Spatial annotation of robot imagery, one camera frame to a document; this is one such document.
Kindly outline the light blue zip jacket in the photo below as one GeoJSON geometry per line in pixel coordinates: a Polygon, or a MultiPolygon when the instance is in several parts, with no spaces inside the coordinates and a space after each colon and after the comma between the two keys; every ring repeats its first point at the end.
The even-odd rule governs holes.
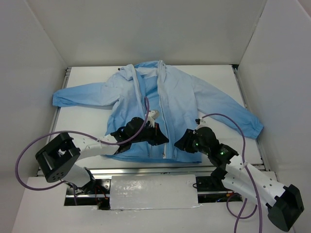
{"type": "Polygon", "coordinates": [[[104,83],[65,88],[56,91],[56,107],[112,106],[107,134],[115,132],[134,117],[144,116],[144,98],[150,108],[159,111],[157,123],[169,139],[167,144],[133,144],[128,151],[113,156],[127,162],[200,163],[200,153],[187,153],[175,147],[186,129],[196,127],[199,113],[227,125],[245,137],[256,139],[263,129],[260,120],[233,98],[206,81],[187,74],[163,61],[127,65],[104,83]]]}

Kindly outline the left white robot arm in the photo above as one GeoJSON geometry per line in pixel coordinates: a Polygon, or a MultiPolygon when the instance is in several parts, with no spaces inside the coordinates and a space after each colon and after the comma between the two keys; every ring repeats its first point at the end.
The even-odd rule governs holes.
{"type": "Polygon", "coordinates": [[[116,155],[140,142],[158,146],[168,143],[169,139],[152,119],[134,117],[111,134],[102,138],[87,136],[79,143],[68,132],[61,132],[35,158],[48,183],[63,180],[71,187],[89,194],[94,191],[96,180],[87,167],[78,166],[76,162],[97,155],[116,155]]]}

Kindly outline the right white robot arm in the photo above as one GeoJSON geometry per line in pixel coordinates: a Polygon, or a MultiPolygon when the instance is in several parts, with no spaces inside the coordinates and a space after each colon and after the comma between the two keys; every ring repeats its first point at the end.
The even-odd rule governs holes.
{"type": "Polygon", "coordinates": [[[211,184],[217,190],[230,189],[268,212],[268,219],[288,232],[304,211],[300,190],[286,186],[244,161],[233,148],[220,143],[209,127],[187,129],[175,146],[189,153],[205,154],[216,167],[211,184]]]}

